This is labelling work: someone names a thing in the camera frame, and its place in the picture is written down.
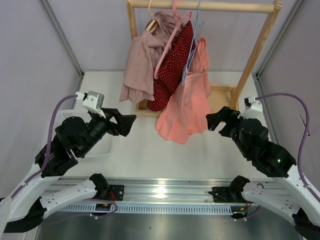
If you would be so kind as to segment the salmon pink skirt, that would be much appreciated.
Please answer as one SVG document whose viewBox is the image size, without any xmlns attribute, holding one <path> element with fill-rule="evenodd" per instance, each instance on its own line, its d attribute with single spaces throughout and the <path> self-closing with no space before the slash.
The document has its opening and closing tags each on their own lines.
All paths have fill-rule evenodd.
<svg viewBox="0 0 320 240">
<path fill-rule="evenodd" d="M 201 36 L 184 84 L 178 85 L 157 119 L 155 129 L 166 141 L 186 144 L 190 135 L 208 129 L 206 115 L 210 113 L 208 97 L 211 95 L 209 68 L 207 41 Z"/>
</svg>

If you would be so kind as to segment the light blue plastic hanger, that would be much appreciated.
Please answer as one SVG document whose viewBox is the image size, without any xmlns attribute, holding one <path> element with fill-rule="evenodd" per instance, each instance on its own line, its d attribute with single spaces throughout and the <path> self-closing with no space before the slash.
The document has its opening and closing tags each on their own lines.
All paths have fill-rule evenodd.
<svg viewBox="0 0 320 240">
<path fill-rule="evenodd" d="M 196 50 L 198 48 L 201 35 L 202 35 L 202 30 L 203 30 L 204 24 L 205 24 L 204 21 L 199 20 L 201 4 L 202 4 L 202 1 L 200 0 L 198 3 L 198 7 L 197 7 L 195 25 L 194 25 L 194 29 L 193 29 L 193 37 L 192 37 L 191 45 L 189 48 L 189 54 L 188 54 L 187 62 L 186 62 L 186 65 L 184 66 L 183 74 L 182 74 L 182 78 L 181 78 L 182 85 L 184 85 L 186 82 L 186 78 L 187 78 L 188 72 L 191 68 L 191 63 L 193 62 L 193 59 L 194 59 Z"/>
</svg>

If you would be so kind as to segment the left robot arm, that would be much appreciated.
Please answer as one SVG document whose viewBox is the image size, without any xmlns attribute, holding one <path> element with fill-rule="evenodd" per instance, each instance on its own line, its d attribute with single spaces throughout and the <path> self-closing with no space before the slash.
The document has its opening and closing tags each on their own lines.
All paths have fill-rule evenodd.
<svg viewBox="0 0 320 240">
<path fill-rule="evenodd" d="M 25 233 L 39 226 L 54 212 L 87 199 L 112 201 L 110 185 L 101 173 L 94 173 L 84 182 L 45 195 L 47 188 L 78 164 L 106 135 L 126 137 L 137 116 L 122 115 L 116 108 L 103 108 L 104 116 L 89 113 L 85 122 L 79 116 L 66 118 L 58 127 L 49 127 L 50 143 L 35 157 L 30 171 L 11 194 L 10 214 L 4 233 Z"/>
</svg>

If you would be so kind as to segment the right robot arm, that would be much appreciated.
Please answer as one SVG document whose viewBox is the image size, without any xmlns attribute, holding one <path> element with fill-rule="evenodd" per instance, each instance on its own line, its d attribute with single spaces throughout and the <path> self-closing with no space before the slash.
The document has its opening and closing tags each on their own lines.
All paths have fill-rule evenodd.
<svg viewBox="0 0 320 240">
<path fill-rule="evenodd" d="M 222 202 L 253 202 L 290 222 L 307 240 L 320 238 L 320 203 L 307 190 L 299 175 L 294 157 L 282 146 L 269 141 L 269 131 L 256 118 L 244 118 L 237 110 L 224 106 L 217 113 L 206 115 L 208 130 L 232 139 L 242 156 L 259 172 L 282 185 L 292 197 L 279 197 L 260 184 L 236 176 L 227 187 L 213 187 L 209 192 Z"/>
</svg>

